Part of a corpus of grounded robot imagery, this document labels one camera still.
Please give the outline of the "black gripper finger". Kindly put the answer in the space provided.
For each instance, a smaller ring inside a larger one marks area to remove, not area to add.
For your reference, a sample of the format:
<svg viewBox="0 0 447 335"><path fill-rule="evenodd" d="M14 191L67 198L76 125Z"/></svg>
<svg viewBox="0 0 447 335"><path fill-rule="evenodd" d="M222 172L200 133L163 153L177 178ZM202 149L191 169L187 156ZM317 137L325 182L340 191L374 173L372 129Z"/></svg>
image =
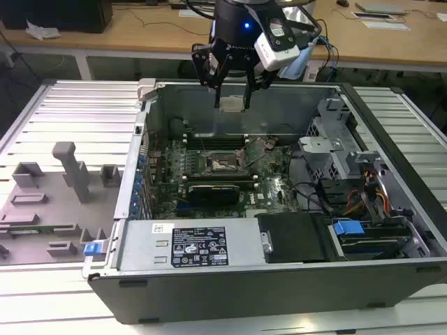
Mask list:
<svg viewBox="0 0 447 335"><path fill-rule="evenodd" d="M231 51L224 42L196 43L192 45L191 58L200 84L215 90L214 107L218 108L221 85L229 72Z"/></svg>
<svg viewBox="0 0 447 335"><path fill-rule="evenodd" d="M259 62L253 68L246 70L247 83L243 95L244 109L249 109L251 102L251 95L254 91L259 89L268 89L273 80L277 76L277 71L268 71L264 69L264 66Z"/></svg>

